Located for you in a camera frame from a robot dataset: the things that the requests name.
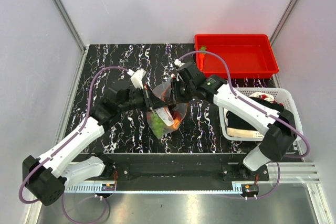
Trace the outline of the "clear zip top bag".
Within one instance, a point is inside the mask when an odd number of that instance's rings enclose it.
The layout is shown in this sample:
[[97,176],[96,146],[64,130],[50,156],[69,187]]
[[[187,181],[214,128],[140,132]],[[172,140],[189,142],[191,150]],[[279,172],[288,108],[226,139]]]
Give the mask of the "clear zip top bag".
[[[158,98],[160,98],[162,101],[165,101],[165,102],[167,102],[168,99],[169,99],[170,91],[171,91],[171,79],[168,79],[167,81],[165,81],[164,83],[156,86],[153,89],[153,93]],[[176,131],[179,127],[176,130],[172,128],[174,120],[172,118],[170,110],[179,112],[181,117],[182,117],[182,120],[184,120],[184,118],[187,114],[187,111],[188,111],[188,103],[179,103],[177,105],[164,106],[162,108],[155,109],[154,111],[147,112],[146,113],[147,123],[148,123],[149,115],[151,113],[155,112],[166,124],[166,128],[164,130],[164,135]]]

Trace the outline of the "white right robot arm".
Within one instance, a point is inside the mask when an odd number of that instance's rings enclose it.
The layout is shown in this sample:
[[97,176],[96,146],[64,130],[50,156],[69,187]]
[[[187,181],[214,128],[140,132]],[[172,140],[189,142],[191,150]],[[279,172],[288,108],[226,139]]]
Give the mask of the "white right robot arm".
[[174,64],[177,76],[171,80],[172,103],[183,103],[192,98],[207,101],[234,113],[264,137],[238,167],[242,179],[250,180],[263,165],[282,160],[298,135],[295,117],[290,111],[268,108],[235,90],[217,75],[205,77],[192,61],[175,60]]

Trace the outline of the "orange fake papaya slice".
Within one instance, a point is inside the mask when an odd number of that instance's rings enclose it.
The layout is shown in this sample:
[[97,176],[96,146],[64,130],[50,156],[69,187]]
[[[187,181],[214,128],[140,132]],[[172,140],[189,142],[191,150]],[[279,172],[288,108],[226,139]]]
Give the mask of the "orange fake papaya slice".
[[182,117],[181,117],[179,112],[170,110],[170,113],[171,113],[172,118],[174,120],[172,128],[176,130],[182,122]]

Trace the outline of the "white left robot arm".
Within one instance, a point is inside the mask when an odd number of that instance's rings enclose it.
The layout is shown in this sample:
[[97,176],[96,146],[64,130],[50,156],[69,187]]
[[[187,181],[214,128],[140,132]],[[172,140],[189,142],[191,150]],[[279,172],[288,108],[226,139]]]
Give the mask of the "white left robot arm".
[[29,155],[24,159],[20,201],[34,203],[23,197],[23,190],[28,189],[36,201],[49,206],[68,187],[92,177],[109,179],[114,172],[114,162],[104,154],[96,154],[74,165],[71,162],[90,143],[108,132],[119,114],[136,109],[153,111],[164,106],[165,102],[147,87],[110,89],[93,108],[88,108],[84,120],[62,141],[38,158]]

